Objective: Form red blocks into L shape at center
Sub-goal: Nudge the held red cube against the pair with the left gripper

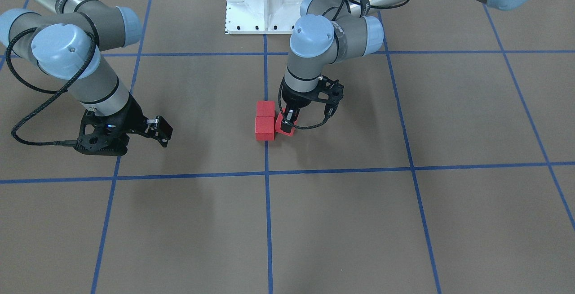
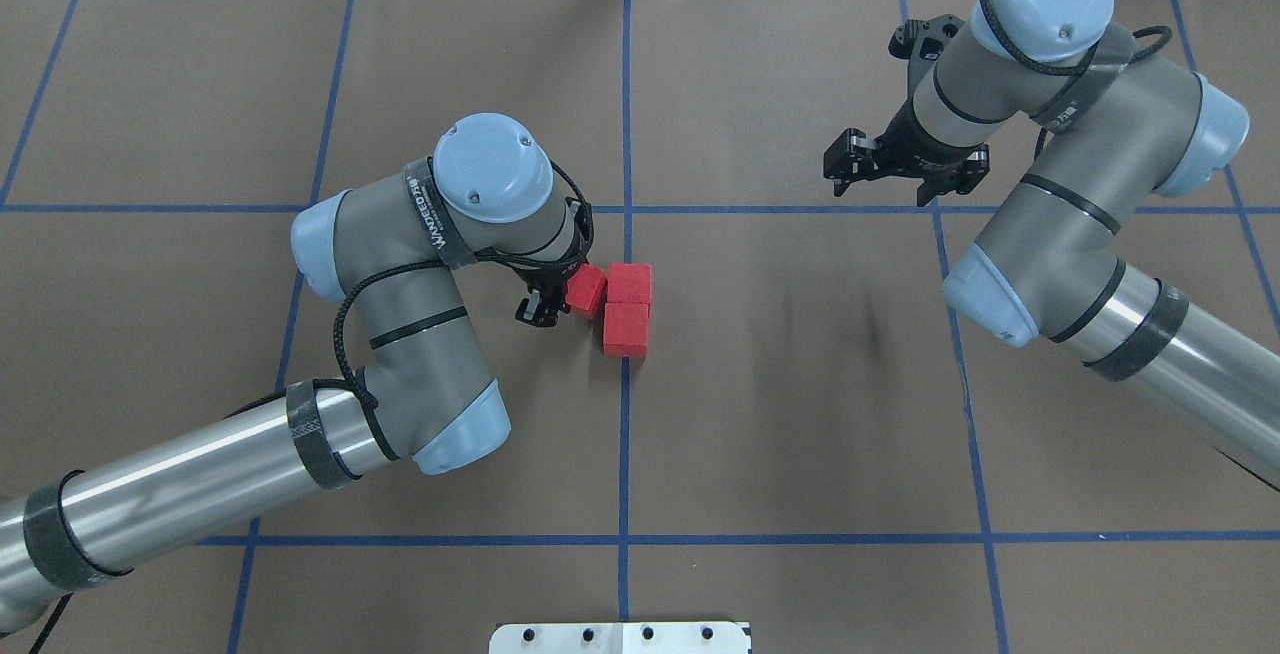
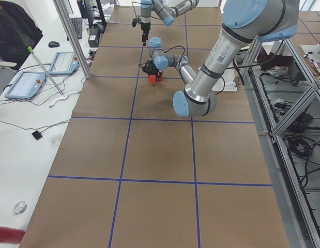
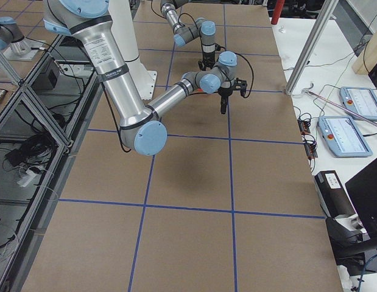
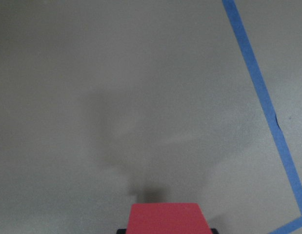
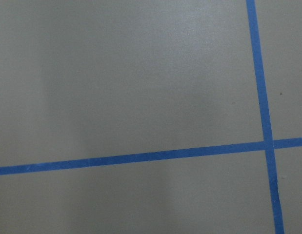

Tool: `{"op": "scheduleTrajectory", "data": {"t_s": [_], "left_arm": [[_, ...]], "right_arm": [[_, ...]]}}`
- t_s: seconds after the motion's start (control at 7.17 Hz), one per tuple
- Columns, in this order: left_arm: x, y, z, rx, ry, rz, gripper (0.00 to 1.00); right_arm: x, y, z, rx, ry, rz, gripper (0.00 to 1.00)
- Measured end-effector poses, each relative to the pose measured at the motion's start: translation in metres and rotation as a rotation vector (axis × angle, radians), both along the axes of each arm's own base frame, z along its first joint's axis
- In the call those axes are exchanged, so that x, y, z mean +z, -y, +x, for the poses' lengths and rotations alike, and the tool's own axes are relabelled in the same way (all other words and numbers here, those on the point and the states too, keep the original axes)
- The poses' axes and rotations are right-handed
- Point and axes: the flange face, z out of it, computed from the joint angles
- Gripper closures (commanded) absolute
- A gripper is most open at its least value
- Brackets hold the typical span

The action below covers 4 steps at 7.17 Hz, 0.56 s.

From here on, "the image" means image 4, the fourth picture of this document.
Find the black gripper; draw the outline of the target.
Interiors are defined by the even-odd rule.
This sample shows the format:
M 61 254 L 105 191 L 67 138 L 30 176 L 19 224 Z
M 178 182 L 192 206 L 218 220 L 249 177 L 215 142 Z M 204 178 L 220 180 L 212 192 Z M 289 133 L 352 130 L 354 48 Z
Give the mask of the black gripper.
M 221 96 L 220 98 L 220 113 L 226 114 L 228 107 L 228 98 L 233 93 L 233 88 L 223 88 L 220 87 L 217 93 Z
M 198 66 L 201 71 L 206 70 L 206 66 L 214 68 L 217 66 L 217 61 L 214 61 L 214 52 L 202 52 L 202 60 L 198 61 Z

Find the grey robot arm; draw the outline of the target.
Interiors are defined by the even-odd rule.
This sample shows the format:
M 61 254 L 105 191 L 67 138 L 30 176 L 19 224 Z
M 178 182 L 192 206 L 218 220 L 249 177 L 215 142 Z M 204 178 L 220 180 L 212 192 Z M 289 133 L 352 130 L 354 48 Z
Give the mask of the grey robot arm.
M 184 24 L 177 15 L 177 9 L 188 2 L 189 1 L 161 1 L 161 15 L 172 27 L 174 43 L 177 47 L 183 47 L 197 38 L 200 40 L 202 59 L 198 61 L 199 68 L 201 71 L 205 71 L 207 68 L 212 69 L 216 64 L 216 25 L 213 21 L 205 18 L 197 18 L 190 26 Z
M 138 87 L 111 31 L 114 26 L 109 1 L 44 1 L 44 25 L 51 32 L 78 39 L 120 114 L 121 143 L 141 155 L 153 156 L 167 141 L 160 118 L 196 89 L 212 94 L 234 85 L 237 56 L 225 51 L 209 71 L 187 72 L 149 104 Z

